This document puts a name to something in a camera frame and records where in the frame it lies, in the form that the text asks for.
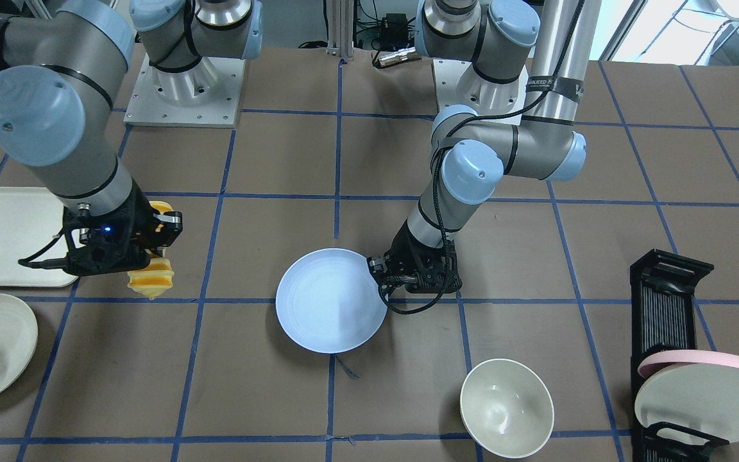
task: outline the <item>silver connector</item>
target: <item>silver connector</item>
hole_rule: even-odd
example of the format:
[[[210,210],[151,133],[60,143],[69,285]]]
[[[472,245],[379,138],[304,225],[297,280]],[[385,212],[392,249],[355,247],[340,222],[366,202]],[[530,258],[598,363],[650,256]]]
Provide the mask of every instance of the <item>silver connector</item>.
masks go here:
[[[196,3],[196,17],[214,27],[232,26],[253,8],[252,0],[198,0]]]
[[[467,9],[466,12],[457,13],[457,10]],[[477,0],[426,0],[423,3],[423,16],[429,26],[441,34],[464,35],[480,21],[480,3]]]

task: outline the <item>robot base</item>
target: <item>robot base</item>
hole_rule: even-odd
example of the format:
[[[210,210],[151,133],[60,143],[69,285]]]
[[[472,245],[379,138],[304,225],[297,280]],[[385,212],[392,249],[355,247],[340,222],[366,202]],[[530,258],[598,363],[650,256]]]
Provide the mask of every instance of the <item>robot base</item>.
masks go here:
[[[246,61],[209,58],[219,76],[213,98],[197,106],[176,106],[159,96],[149,58],[141,65],[124,122],[139,126],[201,126],[234,128],[241,101]]]
[[[463,77],[464,73],[467,72],[467,69],[470,68],[471,64],[469,61],[454,61],[452,59],[435,58],[432,65],[433,76],[435,77],[435,96],[437,96],[438,111],[452,105],[464,105],[475,109],[478,114],[489,115],[509,113],[524,107],[524,99],[526,95],[524,88],[526,87],[526,81],[529,79],[529,74],[526,72],[525,67],[521,70],[521,76],[518,77],[518,91],[515,101],[502,108],[493,108],[493,112],[492,109],[482,105],[481,101],[472,101],[469,97],[463,96],[461,92],[465,91],[459,90],[458,84],[461,83],[461,77]],[[521,123],[521,116],[518,115],[510,118],[497,119],[493,120],[493,122],[518,125]]]

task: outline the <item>black dish rack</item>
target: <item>black dish rack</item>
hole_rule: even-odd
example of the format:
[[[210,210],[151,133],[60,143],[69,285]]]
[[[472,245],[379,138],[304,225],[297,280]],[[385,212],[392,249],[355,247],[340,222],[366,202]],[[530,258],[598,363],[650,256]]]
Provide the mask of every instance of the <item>black dish rack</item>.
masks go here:
[[[630,267],[631,282],[631,391],[633,403],[643,385],[637,366],[646,357],[669,349],[696,349],[695,286],[714,266],[653,249]],[[665,428],[703,438],[703,445],[689,445],[658,432]],[[631,429],[633,462],[709,462],[715,447],[729,441],[674,423],[660,422],[644,428],[636,418]]]

